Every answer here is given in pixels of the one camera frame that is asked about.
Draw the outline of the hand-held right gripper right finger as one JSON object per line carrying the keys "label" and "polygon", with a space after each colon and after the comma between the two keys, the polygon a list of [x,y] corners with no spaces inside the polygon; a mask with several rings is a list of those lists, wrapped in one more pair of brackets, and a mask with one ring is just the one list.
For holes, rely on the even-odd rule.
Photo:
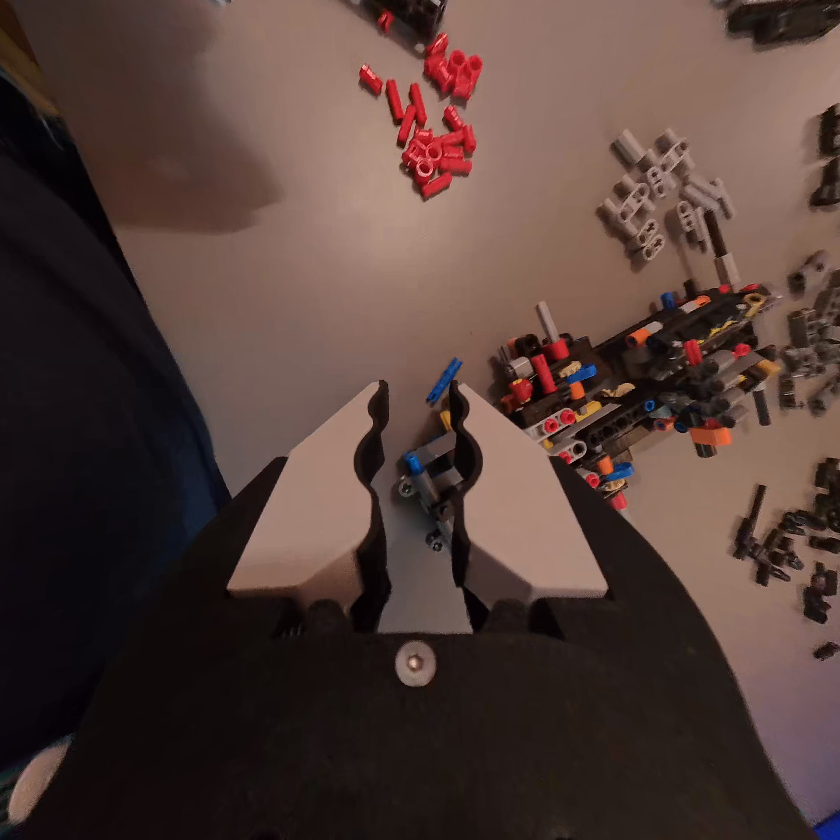
{"label": "hand-held right gripper right finger", "polygon": [[499,602],[602,599],[606,578],[563,488],[578,475],[463,383],[449,388],[455,467],[451,562],[474,632]]}

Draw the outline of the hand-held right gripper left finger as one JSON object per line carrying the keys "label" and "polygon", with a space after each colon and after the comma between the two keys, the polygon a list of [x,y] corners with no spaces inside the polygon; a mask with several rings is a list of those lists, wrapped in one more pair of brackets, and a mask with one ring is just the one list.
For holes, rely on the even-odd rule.
{"label": "hand-held right gripper left finger", "polygon": [[374,479],[385,462],[389,385],[367,385],[292,449],[227,582],[304,613],[335,602],[355,630],[379,628],[392,584]]}

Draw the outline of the blue lego pin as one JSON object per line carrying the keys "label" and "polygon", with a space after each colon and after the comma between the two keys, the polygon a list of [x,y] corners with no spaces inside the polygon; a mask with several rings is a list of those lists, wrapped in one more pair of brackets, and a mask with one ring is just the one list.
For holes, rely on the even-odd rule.
{"label": "blue lego pin", "polygon": [[447,364],[432,390],[426,396],[425,403],[428,406],[436,406],[441,401],[462,365],[463,361],[458,357],[453,358]]}

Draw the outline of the multicoloured lego vehicle assembly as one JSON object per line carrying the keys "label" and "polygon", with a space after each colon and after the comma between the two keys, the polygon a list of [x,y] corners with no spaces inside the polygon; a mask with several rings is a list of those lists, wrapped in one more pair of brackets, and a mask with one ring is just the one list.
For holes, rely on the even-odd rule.
{"label": "multicoloured lego vehicle assembly", "polygon": [[687,434],[710,458],[730,443],[744,401],[770,422],[763,388],[775,374],[773,348],[760,347],[753,324],[777,296],[732,280],[686,286],[687,297],[664,294],[651,317],[597,346],[558,333],[541,303],[543,342],[529,333],[500,348],[507,392],[498,410],[616,509],[632,474],[621,459],[640,434]]}

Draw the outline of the dark pants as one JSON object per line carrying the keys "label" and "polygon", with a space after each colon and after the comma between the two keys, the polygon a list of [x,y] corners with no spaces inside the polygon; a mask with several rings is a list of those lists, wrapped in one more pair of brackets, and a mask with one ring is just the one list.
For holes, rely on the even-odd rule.
{"label": "dark pants", "polygon": [[203,415],[60,123],[2,80],[1,761],[71,734],[229,499]]}

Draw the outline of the pile of black pins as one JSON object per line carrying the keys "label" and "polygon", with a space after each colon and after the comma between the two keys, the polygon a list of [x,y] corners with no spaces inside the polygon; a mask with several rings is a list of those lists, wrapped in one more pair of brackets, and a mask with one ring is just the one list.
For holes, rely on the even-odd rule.
{"label": "pile of black pins", "polygon": [[[741,518],[736,529],[731,555],[752,564],[757,585],[769,587],[774,580],[792,583],[792,572],[806,570],[800,548],[838,560],[838,458],[825,458],[817,464],[813,486],[812,505],[807,509],[783,510],[778,521],[761,538],[757,536],[757,527],[767,486],[758,484],[754,488],[749,512]],[[806,621],[824,627],[837,605],[838,565],[815,560],[808,581],[801,586],[801,614]]]}

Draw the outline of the pile of light grey connectors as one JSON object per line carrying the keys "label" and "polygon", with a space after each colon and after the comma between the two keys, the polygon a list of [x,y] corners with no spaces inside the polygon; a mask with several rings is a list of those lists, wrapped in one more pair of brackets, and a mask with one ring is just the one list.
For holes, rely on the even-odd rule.
{"label": "pile of light grey connectors", "polygon": [[631,265],[652,263],[673,240],[710,256],[720,284],[738,287],[739,268],[721,229],[736,207],[721,178],[699,173],[687,137],[666,129],[644,145],[626,129],[611,147],[624,173],[595,212]]}

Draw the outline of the pile of red pins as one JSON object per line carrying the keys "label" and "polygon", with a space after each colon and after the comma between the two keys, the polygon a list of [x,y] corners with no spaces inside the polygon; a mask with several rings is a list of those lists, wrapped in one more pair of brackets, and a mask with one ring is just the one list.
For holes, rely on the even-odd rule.
{"label": "pile of red pins", "polygon": [[467,115],[484,60],[453,46],[447,33],[420,45],[421,78],[407,83],[362,64],[360,89],[382,100],[395,132],[400,171],[423,201],[447,191],[474,168],[477,131]]}

